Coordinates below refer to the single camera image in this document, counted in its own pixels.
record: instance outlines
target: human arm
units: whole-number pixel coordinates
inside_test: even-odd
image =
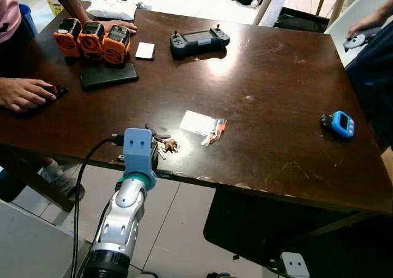
[[[382,26],[391,15],[393,15],[393,0],[387,0],[385,4],[374,11],[371,15],[352,25],[346,35],[346,38],[348,39],[352,37],[354,33],[358,31]]]
[[[8,79],[0,77],[0,106],[15,112],[26,112],[29,108],[44,105],[46,100],[56,100],[56,96],[43,87],[51,87],[43,80]]]
[[[82,25],[86,22],[91,21],[88,17],[85,9],[80,5],[79,0],[58,0],[61,5],[68,11],[68,13],[74,17],[79,19]],[[121,25],[125,26],[130,30],[131,33],[136,33],[136,26],[133,23],[122,21],[122,20],[109,20],[109,21],[100,21],[104,28],[105,32],[109,32],[113,25]]]

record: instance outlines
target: blue container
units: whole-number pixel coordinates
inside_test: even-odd
[[[26,4],[19,4],[19,10],[20,10],[20,13],[22,14],[22,17],[29,24],[31,33],[34,35],[34,37],[36,37],[38,35],[38,31],[37,31],[36,25],[34,24],[33,19],[31,18],[30,7],[27,6]]]

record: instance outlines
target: controller screen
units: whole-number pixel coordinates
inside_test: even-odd
[[[184,34],[183,37],[187,42],[195,42],[210,40],[212,37],[216,36],[213,36],[210,31],[200,31],[198,33]]]
[[[348,117],[346,115],[340,115],[340,127],[346,129],[348,125]]]

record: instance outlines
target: white card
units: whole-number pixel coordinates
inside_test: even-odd
[[[155,45],[153,43],[139,42],[135,57],[143,59],[153,59],[154,46]]]
[[[216,119],[187,110],[180,123],[180,129],[207,136],[214,131]]]

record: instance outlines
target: finger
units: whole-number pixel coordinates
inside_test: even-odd
[[[136,34],[137,27],[133,23],[121,21],[119,25],[125,26],[130,31],[131,34]]]
[[[22,97],[18,97],[15,100],[15,104],[17,104],[17,105],[19,105],[20,107],[23,107],[23,108],[37,108],[38,107],[38,105],[36,103],[28,101],[27,99],[22,98]]]
[[[356,32],[356,30],[357,30],[357,25],[352,25],[348,33],[346,34],[346,38],[349,39],[350,37],[352,37]]]
[[[137,30],[136,25],[133,24],[132,22],[122,21],[122,22],[121,22],[121,25],[122,25],[122,26],[125,26],[126,28],[129,28],[129,29]]]
[[[8,108],[8,109],[11,109],[12,111],[18,112],[18,113],[20,113],[20,112],[26,112],[26,111],[27,111],[26,108],[21,107],[21,106],[19,106],[19,105],[16,105],[16,104],[14,104],[14,103],[8,105],[7,108]]]
[[[32,83],[33,85],[40,86],[40,87],[52,87],[53,86],[47,82],[44,82],[43,80],[28,80],[28,81],[29,81],[29,83]]]
[[[38,105],[44,105],[46,100],[43,97],[38,96],[37,94],[34,94],[32,92],[29,92],[27,90],[25,90],[22,94],[21,94],[22,98],[25,98],[26,100],[33,102],[35,104]]]
[[[52,94],[51,92],[46,91],[44,88],[39,87],[39,86],[35,86],[35,85],[30,85],[28,87],[26,87],[26,90],[28,90],[29,92],[32,92],[34,94],[37,94],[41,97],[50,99],[50,100],[56,100],[56,96],[54,94]]]

